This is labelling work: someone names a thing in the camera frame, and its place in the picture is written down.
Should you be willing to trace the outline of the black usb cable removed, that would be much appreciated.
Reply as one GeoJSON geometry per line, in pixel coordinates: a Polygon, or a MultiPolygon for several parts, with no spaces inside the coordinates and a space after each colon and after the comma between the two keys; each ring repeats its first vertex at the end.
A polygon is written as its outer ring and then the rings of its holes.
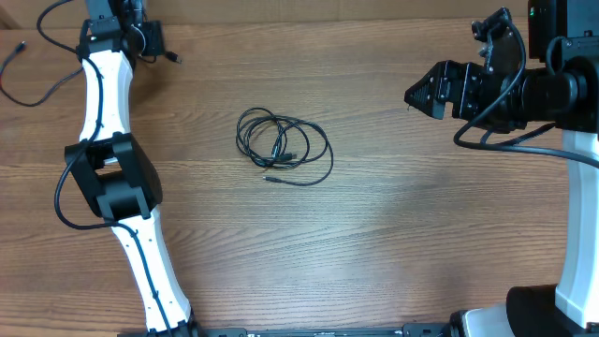
{"type": "Polygon", "coordinates": [[[77,61],[37,60],[24,58],[28,44],[20,41],[1,63],[1,95],[21,107],[44,104],[62,85],[83,72],[77,61]]]}

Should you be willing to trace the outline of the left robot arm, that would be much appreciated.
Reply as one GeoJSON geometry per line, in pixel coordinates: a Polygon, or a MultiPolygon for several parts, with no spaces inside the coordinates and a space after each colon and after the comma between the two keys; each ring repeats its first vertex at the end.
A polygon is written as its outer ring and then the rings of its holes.
{"type": "Polygon", "coordinates": [[[162,186],[129,121],[137,60],[164,54],[162,26],[146,20],[141,1],[86,6],[76,49],[86,78],[85,121],[79,143],[65,148],[65,173],[124,249],[144,305],[145,335],[199,336],[163,238],[162,186]]]}

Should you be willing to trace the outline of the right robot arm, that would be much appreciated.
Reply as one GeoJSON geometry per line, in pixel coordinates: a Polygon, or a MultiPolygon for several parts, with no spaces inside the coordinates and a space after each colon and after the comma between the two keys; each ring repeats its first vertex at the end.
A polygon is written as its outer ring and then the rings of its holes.
{"type": "Polygon", "coordinates": [[[450,112],[480,140],[460,147],[563,159],[566,250],[555,285],[515,286],[503,303],[457,311],[422,336],[594,336],[598,332],[598,5],[532,1],[523,36],[501,7],[474,22],[482,64],[435,64],[404,95],[434,119],[450,112]]]}

